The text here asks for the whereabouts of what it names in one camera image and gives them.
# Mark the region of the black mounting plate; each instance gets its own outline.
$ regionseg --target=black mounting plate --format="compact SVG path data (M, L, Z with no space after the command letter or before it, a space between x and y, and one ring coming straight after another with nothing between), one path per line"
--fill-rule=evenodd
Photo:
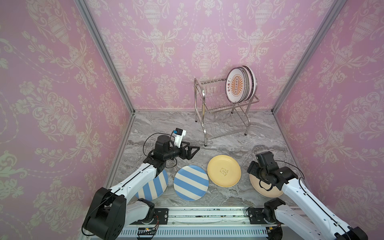
M157 209L155 208L154 215L159 217L159 225L166 225L168 223L168 209ZM131 223L131 225L148 225L156 224L156 217L153 218L152 222L144 224L141 220Z
M264 208L248 209L248 218L251 224L268 224L264 219L263 209Z

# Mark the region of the orange sunburst pattern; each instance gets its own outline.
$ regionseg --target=orange sunburst pattern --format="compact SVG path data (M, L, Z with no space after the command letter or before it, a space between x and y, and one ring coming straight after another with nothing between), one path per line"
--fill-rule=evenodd
M239 96L240 93L242 93L243 90L243 78L239 75L236 74L233 76L232 81L231 81L231 92L234 96Z

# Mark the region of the beige plate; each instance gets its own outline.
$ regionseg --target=beige plate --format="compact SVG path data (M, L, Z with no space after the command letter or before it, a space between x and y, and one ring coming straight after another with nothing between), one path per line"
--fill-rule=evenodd
M220 187L232 187L239 182L241 177L239 164L227 155L213 157L208 163L207 172L214 184Z
M238 103L241 101L245 94L245 84L245 75L240 68L234 68L229 72L225 82L225 92L230 102Z
M280 191L277 187L273 187L272 190L270 190L270 191L265 190L265 189L269 189L271 187L271 185L270 184L266 184L263 181L261 181L260 184L265 189L262 189L259 186L260 179L258 179L257 177L253 176L252 174L249 174L249 180L251 180L251 184L254 187L254 189L256 189L256 191L258 191L261 195L264 195L266 197L274 198L274 197L279 197L280 195L283 194L283 191Z

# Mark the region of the blue striped plate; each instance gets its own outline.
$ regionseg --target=blue striped plate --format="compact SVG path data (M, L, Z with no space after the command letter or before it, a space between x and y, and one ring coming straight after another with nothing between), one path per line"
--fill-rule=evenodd
M208 185L207 174L201 167L195 165L182 167L176 173L173 182L177 195L187 201L194 201L204 196Z
M140 189L135 196L137 198L144 198L149 201L160 197L166 190L168 184L168 174L164 169L155 179L149 181L142 189Z

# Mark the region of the marble floor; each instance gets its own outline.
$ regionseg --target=marble floor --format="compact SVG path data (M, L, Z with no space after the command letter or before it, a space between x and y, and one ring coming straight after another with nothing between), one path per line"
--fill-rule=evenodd
M175 128L187 131L184 141L193 146L200 146L200 151L191 160L178 158L177 166L166 169L169 177L165 192L152 202L160 206L263 206L270 198L259 194L251 185L247 168L254 161L255 154L271 151L275 160L282 160L294 164L293 158L287 148L286 142L279 127L269 111L249 113L251 127L247 134L243 132L208 140L204 146L204 134L199 122L195 122L194 112L136 112L131 133L120 165L118 167L114 184L124 180L133 173L145 159L142 152L144 141L153 133L171 133ZM157 135L151 137L146 145L145 152L154 148ZM186 165L197 165L207 171L208 162L216 155L225 154L233 157L239 163L242 171L240 181L233 187L219 187L211 180L207 193L196 201L181 199L173 188L173 179L177 171ZM282 195L280 199L288 205L296 205L288 196Z

